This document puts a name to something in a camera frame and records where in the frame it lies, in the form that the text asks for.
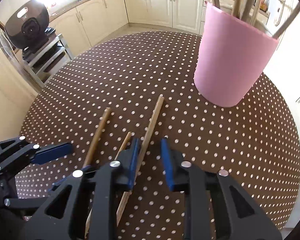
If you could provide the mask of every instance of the kitchen cabinet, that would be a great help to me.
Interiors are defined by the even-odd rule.
[[[199,34],[203,0],[173,0],[172,27]]]
[[[146,0],[148,23],[172,27],[172,0]]]
[[[201,22],[200,31],[199,31],[199,35],[201,35],[201,36],[203,34],[203,29],[204,29],[204,22]]]
[[[203,0],[203,6],[206,6],[206,1],[212,3],[212,0]],[[226,5],[234,5],[234,0],[219,0],[220,1],[220,5],[222,4],[226,4]]]
[[[103,0],[106,7],[110,33],[128,23],[124,0]]]
[[[146,0],[124,0],[130,23],[148,23]]]
[[[103,0],[90,0],[76,8],[91,46],[111,33]]]
[[[57,35],[62,33],[74,56],[90,49],[91,45],[81,24],[76,8],[73,8],[50,22]]]

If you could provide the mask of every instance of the metal stand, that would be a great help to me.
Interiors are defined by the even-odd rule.
[[[57,44],[57,48],[58,48],[55,54],[53,54],[49,58],[49,60],[46,61],[44,65],[35,72],[34,69],[32,68],[34,64],[38,62],[46,52],[48,52],[53,46],[55,46],[55,44]],[[35,80],[35,82],[41,88],[44,87],[45,83],[47,83],[50,78],[48,78],[46,82],[43,83],[42,80],[38,77],[38,74],[44,72],[46,68],[63,52],[66,52],[71,60],[74,58],[66,40],[63,38],[62,34],[59,34],[48,45],[46,45],[42,50],[40,50],[29,63],[25,62],[24,67],[26,71],[30,74],[30,76]]]

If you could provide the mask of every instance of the wall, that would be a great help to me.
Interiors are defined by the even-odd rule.
[[[36,95],[0,51],[0,141],[18,135]]]

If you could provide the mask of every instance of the pink container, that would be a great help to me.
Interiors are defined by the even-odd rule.
[[[194,84],[217,106],[235,106],[274,53],[278,40],[207,4]]]

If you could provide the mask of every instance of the table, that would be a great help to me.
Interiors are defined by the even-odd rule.
[[[21,171],[19,197],[47,196],[53,182],[82,167],[106,107],[113,112],[94,162],[98,167],[112,160],[128,131],[144,136],[162,94],[165,102],[119,224],[119,239],[182,238],[183,194],[165,184],[162,137],[206,171],[229,170],[281,229],[300,181],[293,117],[264,74],[237,106],[221,108],[205,100],[193,83],[199,43],[199,36],[186,33],[138,33],[95,46],[66,64],[35,99],[20,135],[40,145],[71,141],[75,150]]]

